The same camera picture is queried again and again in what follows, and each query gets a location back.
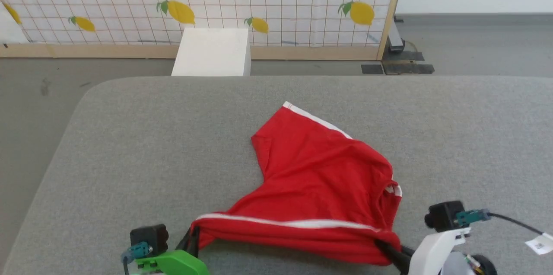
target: yellow lemon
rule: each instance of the yellow lemon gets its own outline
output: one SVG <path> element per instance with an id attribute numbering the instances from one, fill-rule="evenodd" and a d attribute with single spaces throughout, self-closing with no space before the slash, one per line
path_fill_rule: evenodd
<path id="1" fill-rule="evenodd" d="M 89 19 L 73 16 L 69 18 L 69 22 L 78 25 L 81 29 L 84 29 L 85 31 L 96 32 L 94 23 L 90 22 Z"/>
<path id="2" fill-rule="evenodd" d="M 251 25 L 253 29 L 255 29 L 255 31 L 257 32 L 261 32 L 265 34 L 269 32 L 269 25 L 267 24 L 267 22 L 265 22 L 264 19 L 251 17 L 251 18 L 245 19 L 244 23 L 246 22 L 248 23 L 248 25 Z"/>
<path id="3" fill-rule="evenodd" d="M 158 3 L 156 9 L 158 12 L 161 9 L 165 15 L 169 11 L 171 17 L 178 22 L 196 24 L 194 21 L 194 11 L 180 1 L 165 0 Z"/>
<path id="4" fill-rule="evenodd" d="M 12 15 L 13 19 L 16 21 L 17 24 L 21 24 L 21 19 L 19 18 L 19 15 L 17 14 L 17 11 L 15 11 L 10 5 L 6 3 L 2 3 L 4 7 L 6 7 L 6 10 Z"/>
<path id="5" fill-rule="evenodd" d="M 371 25 L 375 18 L 373 7 L 361 1 L 352 0 L 349 3 L 343 3 L 338 7 L 338 13 L 340 13 L 340 11 L 346 16 L 347 13 L 350 13 L 353 22 L 361 25 Z"/>

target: gray fabric surface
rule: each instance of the gray fabric surface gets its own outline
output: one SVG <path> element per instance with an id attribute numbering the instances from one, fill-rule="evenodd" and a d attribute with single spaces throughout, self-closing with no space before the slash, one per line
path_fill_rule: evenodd
<path id="1" fill-rule="evenodd" d="M 148 77 L 112 80 L 79 103 L 8 258 L 5 275 L 121 274 L 132 228 L 163 222 L 174 247 L 200 214 L 262 181 L 249 137 L 288 100 L 387 157 L 403 189 L 395 231 L 425 235 L 429 205 L 553 232 L 553 80 L 514 77 Z M 494 219 L 461 249 L 500 274 L 547 274 L 530 232 Z M 288 249 L 218 241 L 213 275 L 397 274 Z"/>

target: green gripper part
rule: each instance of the green gripper part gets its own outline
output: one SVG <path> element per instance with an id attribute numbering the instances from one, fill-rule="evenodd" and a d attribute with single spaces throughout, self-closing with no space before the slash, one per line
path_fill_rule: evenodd
<path id="1" fill-rule="evenodd" d="M 164 252 L 156 257 L 135 260 L 141 271 L 161 271 L 166 275 L 209 275 L 206 265 L 184 250 Z"/>

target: green leaf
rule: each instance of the green leaf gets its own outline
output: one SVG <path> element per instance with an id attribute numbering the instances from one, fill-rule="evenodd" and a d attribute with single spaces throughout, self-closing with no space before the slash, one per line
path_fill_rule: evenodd
<path id="1" fill-rule="evenodd" d="M 346 3 L 346 5 L 344 6 L 344 15 L 347 16 L 347 13 L 349 13 L 349 11 L 351 10 L 351 4 L 352 3 Z"/>
<path id="2" fill-rule="evenodd" d="M 165 15 L 167 15 L 167 10 L 168 10 L 168 5 L 169 5 L 169 2 L 167 0 L 165 0 L 162 4 L 161 4 L 161 8 L 162 8 L 162 11 Z"/>

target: metal stand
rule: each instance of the metal stand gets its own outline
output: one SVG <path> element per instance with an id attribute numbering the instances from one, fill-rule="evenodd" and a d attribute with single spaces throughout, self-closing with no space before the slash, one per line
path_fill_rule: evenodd
<path id="1" fill-rule="evenodd" d="M 388 51 L 393 54 L 400 54 L 405 49 L 405 40 L 399 35 L 396 22 L 403 22 L 397 20 L 394 16 L 394 20 L 391 23 L 390 32 L 388 34 Z"/>

